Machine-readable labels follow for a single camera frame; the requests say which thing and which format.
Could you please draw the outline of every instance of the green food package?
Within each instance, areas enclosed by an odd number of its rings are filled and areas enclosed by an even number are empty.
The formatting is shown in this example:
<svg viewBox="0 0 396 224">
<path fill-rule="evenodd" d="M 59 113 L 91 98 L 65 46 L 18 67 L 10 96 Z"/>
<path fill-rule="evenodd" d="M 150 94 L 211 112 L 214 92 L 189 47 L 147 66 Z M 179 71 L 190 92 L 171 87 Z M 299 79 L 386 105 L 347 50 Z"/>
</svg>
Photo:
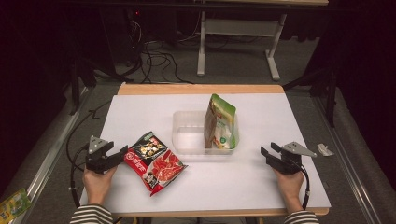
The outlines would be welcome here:
<svg viewBox="0 0 396 224">
<path fill-rule="evenodd" d="M 0 224 L 7 224 L 30 207 L 26 190 L 20 189 L 0 204 Z"/>
<path fill-rule="evenodd" d="M 217 94 L 212 94 L 205 115 L 205 148 L 214 143 L 218 148 L 233 149 L 239 141 L 236 108 Z"/>
</svg>

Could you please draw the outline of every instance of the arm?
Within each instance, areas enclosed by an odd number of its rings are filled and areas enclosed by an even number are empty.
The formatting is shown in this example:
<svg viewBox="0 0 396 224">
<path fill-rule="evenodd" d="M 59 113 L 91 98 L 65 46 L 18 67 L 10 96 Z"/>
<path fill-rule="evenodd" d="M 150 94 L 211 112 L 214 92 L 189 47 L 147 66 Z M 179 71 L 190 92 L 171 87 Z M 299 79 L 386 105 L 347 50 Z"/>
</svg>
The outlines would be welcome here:
<svg viewBox="0 0 396 224">
<path fill-rule="evenodd" d="M 285 224 L 293 223 L 318 223 L 318 219 L 313 212 L 305 211 L 301 205 L 299 193 L 301 185 L 304 182 L 304 176 L 301 172 L 294 175 L 282 175 L 279 171 L 274 170 L 277 177 L 277 184 L 282 194 L 288 210 L 288 216 L 285 218 Z"/>
<path fill-rule="evenodd" d="M 111 213 L 103 207 L 105 198 L 110 190 L 111 179 L 117 166 L 99 175 L 88 169 L 84 170 L 82 181 L 87 190 L 88 204 L 82 205 L 72 216 L 70 223 L 113 223 Z"/>
</svg>

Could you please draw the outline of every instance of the person's left hand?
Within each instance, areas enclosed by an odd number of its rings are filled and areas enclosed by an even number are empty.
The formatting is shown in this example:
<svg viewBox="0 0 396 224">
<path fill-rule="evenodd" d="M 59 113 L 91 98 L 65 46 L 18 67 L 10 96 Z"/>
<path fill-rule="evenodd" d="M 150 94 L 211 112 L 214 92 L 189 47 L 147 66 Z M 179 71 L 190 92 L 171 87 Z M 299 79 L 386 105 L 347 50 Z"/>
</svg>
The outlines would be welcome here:
<svg viewBox="0 0 396 224">
<path fill-rule="evenodd" d="M 117 166 L 109 169 L 105 174 L 100 175 L 85 168 L 82 182 L 87 190 L 88 204 L 103 205 L 111 186 L 111 179 L 116 173 Z"/>
</svg>

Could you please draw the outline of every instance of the table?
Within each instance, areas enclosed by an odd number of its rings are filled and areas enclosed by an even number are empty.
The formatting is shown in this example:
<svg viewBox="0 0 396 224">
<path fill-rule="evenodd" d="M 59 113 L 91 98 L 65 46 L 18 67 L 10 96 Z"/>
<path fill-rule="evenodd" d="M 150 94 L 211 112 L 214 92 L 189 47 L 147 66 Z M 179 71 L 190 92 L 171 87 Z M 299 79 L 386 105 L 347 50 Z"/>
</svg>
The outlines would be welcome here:
<svg viewBox="0 0 396 224">
<path fill-rule="evenodd" d="M 297 5 L 297 6 L 327 6 L 328 0 L 212 0 L 205 2 L 240 2 L 240 3 L 256 3 L 256 4 L 281 4 L 281 5 Z M 274 81 L 280 80 L 279 73 L 276 68 L 274 54 L 283 26 L 285 25 L 287 14 L 280 15 L 278 21 L 242 21 L 242 20 L 220 20 L 207 19 L 205 11 L 201 13 L 201 41 L 198 54 L 197 75 L 203 77 L 205 75 L 205 35 L 251 35 L 251 36 L 270 36 L 273 38 L 272 46 L 265 51 L 265 58 L 270 68 L 271 76 Z"/>
<path fill-rule="evenodd" d="M 172 148 L 172 115 L 177 110 L 206 110 L 211 93 L 234 103 L 240 143 L 228 158 L 179 155 L 189 167 L 168 187 L 149 197 L 140 177 L 122 163 L 105 204 L 117 217 L 280 216 L 286 209 L 271 167 L 260 146 L 271 141 L 304 146 L 283 89 L 267 85 L 122 85 L 109 108 L 101 138 L 114 141 L 109 154 L 154 131 Z M 311 180 L 308 209 L 318 215 L 330 203 L 311 158 L 303 157 Z M 304 197 L 304 186 L 301 197 Z M 86 193 L 81 204 L 86 202 Z"/>
</svg>

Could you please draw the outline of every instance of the white tabletop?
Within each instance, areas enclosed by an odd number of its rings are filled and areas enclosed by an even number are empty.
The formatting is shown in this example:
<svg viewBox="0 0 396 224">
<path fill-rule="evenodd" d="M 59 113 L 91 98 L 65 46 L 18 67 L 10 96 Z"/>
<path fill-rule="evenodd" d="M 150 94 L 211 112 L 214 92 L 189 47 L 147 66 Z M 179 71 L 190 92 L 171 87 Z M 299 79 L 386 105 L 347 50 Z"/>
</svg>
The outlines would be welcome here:
<svg viewBox="0 0 396 224">
<path fill-rule="evenodd" d="M 113 177 L 105 207 L 119 217 L 257 216 L 284 213 L 276 177 L 260 146 L 305 146 L 284 93 L 219 94 L 236 107 L 240 142 L 229 158 L 177 154 L 187 165 L 177 179 L 154 196 L 135 171 L 122 163 Z M 101 138 L 114 141 L 115 153 L 153 131 L 169 148 L 176 111 L 206 110 L 210 94 L 117 95 L 109 109 Z M 311 158 L 303 157 L 311 181 L 308 210 L 329 208 L 330 202 Z M 301 199 L 304 197 L 304 184 Z M 85 191 L 81 203 L 87 201 Z"/>
</svg>

